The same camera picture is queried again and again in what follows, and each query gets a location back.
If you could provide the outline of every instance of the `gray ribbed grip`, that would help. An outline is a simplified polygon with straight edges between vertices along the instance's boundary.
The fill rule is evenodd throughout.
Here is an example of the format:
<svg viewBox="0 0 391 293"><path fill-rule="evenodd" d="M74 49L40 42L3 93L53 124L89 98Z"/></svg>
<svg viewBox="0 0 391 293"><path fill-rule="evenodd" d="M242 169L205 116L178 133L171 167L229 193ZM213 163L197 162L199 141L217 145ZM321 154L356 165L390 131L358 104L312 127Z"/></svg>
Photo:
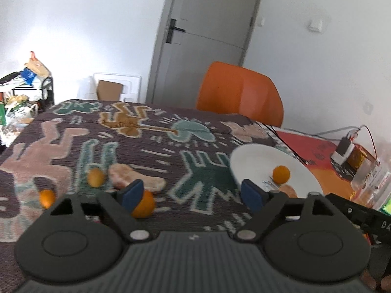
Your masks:
<svg viewBox="0 0 391 293"><path fill-rule="evenodd" d="M53 287L26 282L17 293L364 293L358 279L343 284L304 284L270 267L253 244L225 232L162 232L130 246L106 274L87 283Z"/></svg>

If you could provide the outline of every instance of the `white wall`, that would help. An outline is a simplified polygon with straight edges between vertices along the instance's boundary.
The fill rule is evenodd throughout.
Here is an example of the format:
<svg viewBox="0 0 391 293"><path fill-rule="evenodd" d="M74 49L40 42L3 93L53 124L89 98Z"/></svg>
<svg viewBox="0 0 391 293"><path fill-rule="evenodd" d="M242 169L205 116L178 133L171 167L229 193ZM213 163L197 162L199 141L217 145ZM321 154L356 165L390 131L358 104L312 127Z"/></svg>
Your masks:
<svg viewBox="0 0 391 293"><path fill-rule="evenodd" d="M391 141L391 0L262 0L244 67L269 76L283 126L321 132L367 124ZM312 18L323 34L307 29ZM365 102L373 105L364 113ZM369 137L360 134L367 147Z"/></svg>
<svg viewBox="0 0 391 293"><path fill-rule="evenodd" d="M136 74L144 100L165 0L0 0L0 76L34 50L53 73L56 102L90 74Z"/></svg>

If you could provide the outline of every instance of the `table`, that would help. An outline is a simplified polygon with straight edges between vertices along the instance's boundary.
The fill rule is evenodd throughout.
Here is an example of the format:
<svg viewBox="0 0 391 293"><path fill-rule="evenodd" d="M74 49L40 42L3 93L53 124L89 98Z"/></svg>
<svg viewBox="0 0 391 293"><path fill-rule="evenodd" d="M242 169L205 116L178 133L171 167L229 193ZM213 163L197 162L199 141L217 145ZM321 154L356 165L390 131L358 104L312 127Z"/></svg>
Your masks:
<svg viewBox="0 0 391 293"><path fill-rule="evenodd" d="M349 184L338 179L335 185L338 177L332 176L326 162L325 153L335 146L317 139L310 145L302 140L312 138L279 133L311 160L309 168L325 193L349 195ZM108 179L98 189L89 187L90 167L107 171L114 163L125 163L144 175L165 179L165 189L154 196L153 216L143 222L155 234L160 230L234 233L251 214L241 203L229 156L246 143L293 155L262 124L238 114L70 100L39 115L0 156L1 292L11 292L23 282L13 244L42 213L40 190L62 195L69 190L96 194L111 188Z"/></svg>

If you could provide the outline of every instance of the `red wire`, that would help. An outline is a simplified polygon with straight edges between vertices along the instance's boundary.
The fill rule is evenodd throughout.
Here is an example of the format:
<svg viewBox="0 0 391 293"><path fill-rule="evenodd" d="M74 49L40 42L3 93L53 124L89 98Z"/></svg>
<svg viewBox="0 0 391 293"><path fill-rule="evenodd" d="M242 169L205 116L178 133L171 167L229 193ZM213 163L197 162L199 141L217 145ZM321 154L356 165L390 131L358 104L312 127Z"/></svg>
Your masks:
<svg viewBox="0 0 391 293"><path fill-rule="evenodd" d="M362 126L360 127L360 129L361 129L362 127L366 127L367 130L368 130L368 132L369 132L369 135L371 136L373 149L375 150L375 157L377 158L377 152L376 152L375 142L373 141L373 137L372 137L371 130L370 130L366 125L362 125Z"/></svg>

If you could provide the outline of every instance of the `black door handle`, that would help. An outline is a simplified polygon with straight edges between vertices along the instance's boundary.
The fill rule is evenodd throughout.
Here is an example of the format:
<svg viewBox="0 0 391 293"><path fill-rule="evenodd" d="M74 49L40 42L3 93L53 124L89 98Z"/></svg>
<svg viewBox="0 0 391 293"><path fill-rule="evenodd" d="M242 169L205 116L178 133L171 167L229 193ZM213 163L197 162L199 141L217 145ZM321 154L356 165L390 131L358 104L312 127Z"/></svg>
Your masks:
<svg viewBox="0 0 391 293"><path fill-rule="evenodd" d="M171 19L170 20L170 26L169 26L169 31L167 32L167 38L166 38L166 43L168 44L171 44L173 42L173 34L174 34L174 30L175 31L179 31L179 32L183 32L183 33L186 33L186 30L182 29L182 28L177 28L175 26L176 24L176 19Z"/></svg>

